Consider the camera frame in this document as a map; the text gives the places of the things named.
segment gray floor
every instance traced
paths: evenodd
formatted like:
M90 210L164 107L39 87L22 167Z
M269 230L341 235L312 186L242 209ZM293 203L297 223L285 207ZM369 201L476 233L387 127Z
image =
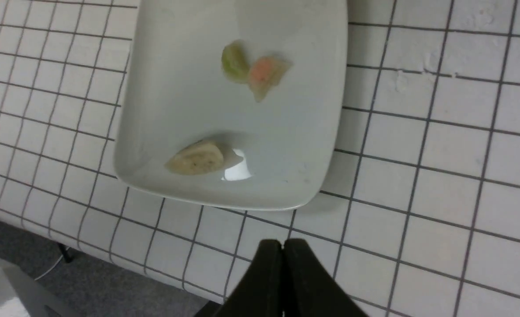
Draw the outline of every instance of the gray floor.
M86 316L193 316L205 303L175 287L73 251L72 263L60 263L40 279L51 293ZM0 258L37 277L59 257L48 239L0 222Z

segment white plate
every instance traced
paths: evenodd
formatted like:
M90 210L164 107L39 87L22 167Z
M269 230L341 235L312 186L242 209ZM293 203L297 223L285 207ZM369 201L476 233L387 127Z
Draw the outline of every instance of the white plate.
M221 53L243 40L250 61L293 63L262 103L224 78ZM115 145L123 182L164 197L248 210L308 203L331 160L347 49L346 0L143 0ZM208 175L164 168L216 139L242 157Z

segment white tablecloth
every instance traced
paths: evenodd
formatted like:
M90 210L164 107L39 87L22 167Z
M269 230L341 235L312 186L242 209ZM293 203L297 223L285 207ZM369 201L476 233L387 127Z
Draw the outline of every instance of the white tablecloth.
M372 317L520 316L520 0L349 1L327 180L272 213L113 175L138 5L0 0L1 221L218 302L300 237Z

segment fruit slice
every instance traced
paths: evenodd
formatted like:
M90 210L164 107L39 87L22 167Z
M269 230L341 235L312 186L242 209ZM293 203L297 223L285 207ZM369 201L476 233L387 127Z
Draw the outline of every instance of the fruit slice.
M166 167L175 174L201 175L223 168L224 157L213 141L199 141L179 151Z
M246 84L250 66L248 66L248 62L244 57L240 41L235 41L225 46L223 56L221 56L221 63L223 72L228 80L237 84Z
M273 56L259 58L248 72L248 86L256 102L261 102L273 86L278 86L291 64Z

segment pear slice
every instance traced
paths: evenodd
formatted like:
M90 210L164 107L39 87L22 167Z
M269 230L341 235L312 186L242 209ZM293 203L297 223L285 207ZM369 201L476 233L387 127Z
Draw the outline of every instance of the pear slice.
M240 41L225 46L221 64L226 78L237 84L246 84L250 66L244 57Z

